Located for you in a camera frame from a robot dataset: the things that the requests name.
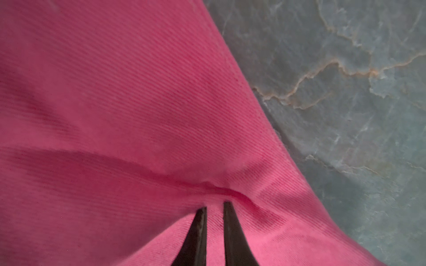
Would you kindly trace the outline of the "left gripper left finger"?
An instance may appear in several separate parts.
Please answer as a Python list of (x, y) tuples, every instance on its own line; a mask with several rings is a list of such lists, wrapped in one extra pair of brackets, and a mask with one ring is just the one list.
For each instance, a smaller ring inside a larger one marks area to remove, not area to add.
[(207, 208), (198, 209), (171, 266), (206, 266)]

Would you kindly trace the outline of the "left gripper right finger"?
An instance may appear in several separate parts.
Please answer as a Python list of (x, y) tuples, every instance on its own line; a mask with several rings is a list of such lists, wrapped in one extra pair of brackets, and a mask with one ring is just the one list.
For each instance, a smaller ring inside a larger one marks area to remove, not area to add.
[(232, 202), (224, 202), (224, 246), (226, 266), (259, 266)]

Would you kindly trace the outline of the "pink long pants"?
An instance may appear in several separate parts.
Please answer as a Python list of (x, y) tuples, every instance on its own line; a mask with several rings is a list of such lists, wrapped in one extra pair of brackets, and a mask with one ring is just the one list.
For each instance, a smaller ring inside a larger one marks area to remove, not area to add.
[(378, 266), (333, 222), (202, 1), (1, 2), (1, 264), (168, 266), (223, 202), (262, 266)]

